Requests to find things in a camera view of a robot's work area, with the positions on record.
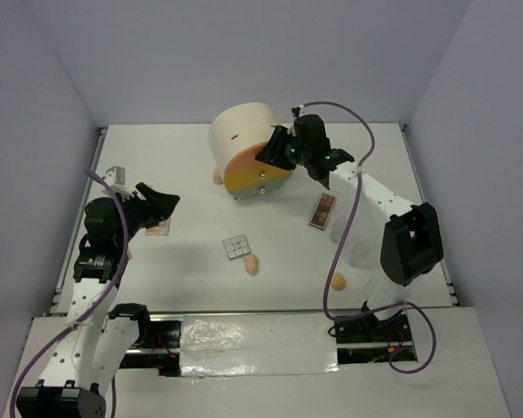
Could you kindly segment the beige gourd makeup sponge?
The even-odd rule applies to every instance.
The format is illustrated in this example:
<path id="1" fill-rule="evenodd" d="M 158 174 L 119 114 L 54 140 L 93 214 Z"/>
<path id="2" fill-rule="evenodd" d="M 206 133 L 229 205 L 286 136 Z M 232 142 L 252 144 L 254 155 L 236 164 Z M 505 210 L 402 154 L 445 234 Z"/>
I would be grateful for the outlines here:
<path id="1" fill-rule="evenodd" d="M 259 261 L 254 254 L 246 255 L 244 258 L 246 272 L 251 276 L 256 276 L 259 270 Z"/>

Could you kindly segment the orange egg makeup sponge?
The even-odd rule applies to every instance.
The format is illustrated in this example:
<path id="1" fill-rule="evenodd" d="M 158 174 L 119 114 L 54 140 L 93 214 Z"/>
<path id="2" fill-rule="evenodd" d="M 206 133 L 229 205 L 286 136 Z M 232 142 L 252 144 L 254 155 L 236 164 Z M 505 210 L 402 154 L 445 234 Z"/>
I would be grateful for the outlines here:
<path id="1" fill-rule="evenodd" d="M 332 275 L 332 278 L 330 281 L 330 286 L 335 291 L 340 292 L 346 286 L 346 279 L 344 278 L 344 276 L 341 273 L 336 272 Z"/>

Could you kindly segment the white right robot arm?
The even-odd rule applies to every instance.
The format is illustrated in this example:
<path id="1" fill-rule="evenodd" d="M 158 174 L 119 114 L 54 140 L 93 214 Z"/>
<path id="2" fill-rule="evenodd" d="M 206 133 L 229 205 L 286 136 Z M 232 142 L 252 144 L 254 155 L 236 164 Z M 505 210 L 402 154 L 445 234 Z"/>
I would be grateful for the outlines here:
<path id="1" fill-rule="evenodd" d="M 363 212 L 381 226 L 382 277 L 357 317 L 368 339 L 383 339 L 419 278 L 444 258 L 435 208 L 398 196 L 365 172 L 361 161 L 332 147 L 324 122 L 314 114 L 296 118 L 289 128 L 278 125 L 255 158 L 288 171 L 303 166 L 327 190 L 352 200 L 353 214 Z"/>

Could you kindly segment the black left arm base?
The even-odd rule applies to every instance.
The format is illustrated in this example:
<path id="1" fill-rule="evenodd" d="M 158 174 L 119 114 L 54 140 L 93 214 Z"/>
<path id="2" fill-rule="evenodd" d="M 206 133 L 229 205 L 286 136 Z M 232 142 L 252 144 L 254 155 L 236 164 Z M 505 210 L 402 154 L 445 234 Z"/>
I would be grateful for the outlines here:
<path id="1" fill-rule="evenodd" d="M 116 305 L 108 319 L 118 318 L 133 322 L 139 334 L 120 369 L 154 369 L 160 376 L 180 376 L 181 320 L 152 320 L 146 305 L 136 303 Z"/>

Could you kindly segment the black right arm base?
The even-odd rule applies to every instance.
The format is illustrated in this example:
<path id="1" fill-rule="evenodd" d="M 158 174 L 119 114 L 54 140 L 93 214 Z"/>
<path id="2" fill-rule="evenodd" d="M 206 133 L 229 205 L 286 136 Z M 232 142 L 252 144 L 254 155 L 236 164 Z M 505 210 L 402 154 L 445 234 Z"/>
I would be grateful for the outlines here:
<path id="1" fill-rule="evenodd" d="M 328 335 L 339 347 L 352 348 L 385 348 L 412 341 L 409 321 L 402 310 L 387 320 L 369 314 L 358 320 L 335 321 Z"/>

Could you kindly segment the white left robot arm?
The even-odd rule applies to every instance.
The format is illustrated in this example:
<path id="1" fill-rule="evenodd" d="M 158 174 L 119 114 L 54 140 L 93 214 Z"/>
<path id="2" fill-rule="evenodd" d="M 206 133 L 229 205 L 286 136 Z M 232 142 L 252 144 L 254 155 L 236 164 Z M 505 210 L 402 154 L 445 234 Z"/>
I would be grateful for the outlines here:
<path id="1" fill-rule="evenodd" d="M 105 189 L 85 206 L 85 235 L 74 263 L 65 328 L 38 352 L 51 353 L 32 386 L 17 381 L 12 417 L 103 417 L 105 392 L 130 346 L 153 338 L 147 307 L 113 303 L 129 260 L 130 240 L 141 229 L 170 219 L 180 196 L 139 183 L 134 192 Z"/>

